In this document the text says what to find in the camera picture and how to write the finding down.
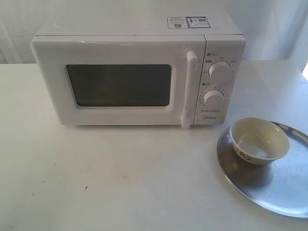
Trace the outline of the cream ceramic bowl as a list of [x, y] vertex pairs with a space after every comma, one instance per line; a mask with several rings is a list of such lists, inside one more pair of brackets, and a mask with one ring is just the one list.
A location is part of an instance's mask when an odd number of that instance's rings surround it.
[[285, 132], [260, 118], [240, 119], [229, 128], [229, 133], [236, 154], [250, 164], [270, 164], [286, 156], [290, 150]]

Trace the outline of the lower white microwave knob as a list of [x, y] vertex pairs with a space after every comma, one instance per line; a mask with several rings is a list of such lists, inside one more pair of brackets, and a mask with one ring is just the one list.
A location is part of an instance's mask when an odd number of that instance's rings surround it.
[[204, 103], [209, 110], [218, 110], [223, 106], [224, 95], [219, 90], [210, 90], [204, 95]]

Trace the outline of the white microwave knob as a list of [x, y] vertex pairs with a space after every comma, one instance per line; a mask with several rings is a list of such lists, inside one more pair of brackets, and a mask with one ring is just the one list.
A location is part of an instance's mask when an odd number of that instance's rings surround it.
[[232, 70], [230, 65], [224, 61], [218, 61], [209, 68], [209, 76], [217, 82], [228, 81], [232, 78]]
[[224, 95], [219, 90], [210, 90], [204, 95], [204, 103], [209, 110], [218, 110], [223, 106]]

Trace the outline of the upper white microwave knob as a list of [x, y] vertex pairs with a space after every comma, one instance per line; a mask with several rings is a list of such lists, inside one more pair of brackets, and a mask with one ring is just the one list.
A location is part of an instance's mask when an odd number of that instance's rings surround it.
[[209, 76], [217, 82], [228, 81], [232, 78], [232, 70], [230, 65], [224, 61], [218, 61], [209, 68]]

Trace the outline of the round metal tray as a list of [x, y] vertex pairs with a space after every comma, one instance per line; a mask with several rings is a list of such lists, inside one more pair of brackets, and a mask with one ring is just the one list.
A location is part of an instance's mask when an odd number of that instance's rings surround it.
[[308, 217], [308, 136], [276, 123], [290, 141], [289, 153], [269, 165], [253, 165], [233, 149], [229, 130], [219, 138], [217, 158], [224, 176], [243, 196], [280, 215]]

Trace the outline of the white curtain backdrop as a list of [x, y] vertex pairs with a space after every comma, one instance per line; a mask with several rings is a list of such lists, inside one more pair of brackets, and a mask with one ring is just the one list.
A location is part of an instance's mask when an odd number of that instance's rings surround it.
[[[97, 15], [115, 8], [130, 19], [154, 12], [161, 18], [188, 15], [196, 0], [3, 0], [0, 3], [0, 61], [34, 63], [30, 42], [51, 18], [78, 5]], [[305, 0], [217, 0], [242, 32], [245, 60], [289, 60], [303, 68], [308, 61], [308, 3]]]

